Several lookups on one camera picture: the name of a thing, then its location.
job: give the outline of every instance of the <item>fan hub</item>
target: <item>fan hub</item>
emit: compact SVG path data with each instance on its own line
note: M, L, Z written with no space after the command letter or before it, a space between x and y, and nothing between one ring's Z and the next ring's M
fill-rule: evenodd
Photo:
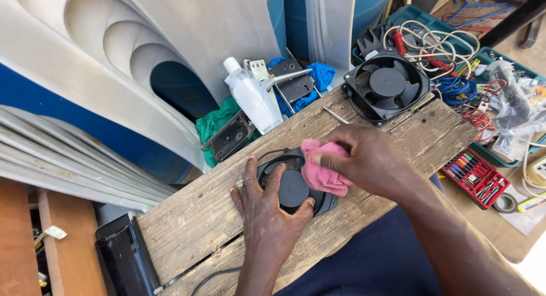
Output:
M406 79L392 68L381 68L370 77L370 87L373 95L380 99L399 97L406 88Z
M278 201L288 208L296 208L309 196L309 186L305 183L301 172L286 170L281 178L278 191Z

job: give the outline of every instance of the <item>red tool case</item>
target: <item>red tool case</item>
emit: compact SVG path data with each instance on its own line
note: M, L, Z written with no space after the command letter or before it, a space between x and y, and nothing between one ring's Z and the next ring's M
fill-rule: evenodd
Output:
M502 174L469 149L459 153L457 157L450 160L440 170L447 178L454 181L482 210L490 208L510 185L510 182Z

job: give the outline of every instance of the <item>green fabric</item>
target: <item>green fabric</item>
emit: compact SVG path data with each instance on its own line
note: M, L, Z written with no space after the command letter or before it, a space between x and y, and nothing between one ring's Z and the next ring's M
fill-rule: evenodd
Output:
M235 102L235 99L233 97L229 97L222 102L219 110L211 111L206 114L205 117L197 119L195 121L195 129L197 130L197 133L199 133L201 143L206 143L216 132L218 132L218 130L228 123L229 119L235 116L240 109L241 108L237 102ZM247 142L245 146L258 139L260 136L261 135L258 130L254 131L250 141ZM218 162L214 159L214 153L212 152L211 148L205 151L205 161L208 165L210 165L210 167L214 167L218 164Z

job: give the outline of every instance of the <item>plastic bottle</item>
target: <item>plastic bottle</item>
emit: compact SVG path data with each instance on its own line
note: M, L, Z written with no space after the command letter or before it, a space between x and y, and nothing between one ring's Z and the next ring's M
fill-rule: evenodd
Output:
M256 129L265 134L280 125L282 116L254 73L242 69L233 57L224 61L224 67L229 73L226 83L231 95Z

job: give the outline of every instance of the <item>pink rag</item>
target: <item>pink rag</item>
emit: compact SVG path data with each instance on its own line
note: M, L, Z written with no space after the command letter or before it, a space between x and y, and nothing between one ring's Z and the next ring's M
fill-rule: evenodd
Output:
M315 139L304 139L301 143L301 150L305 157L305 165L301 168L301 175L309 188L332 193L339 197L345 196L349 190L347 186L352 182L331 169L313 163L312 157L315 154L323 153L349 157L346 150L335 142L321 146L320 142Z

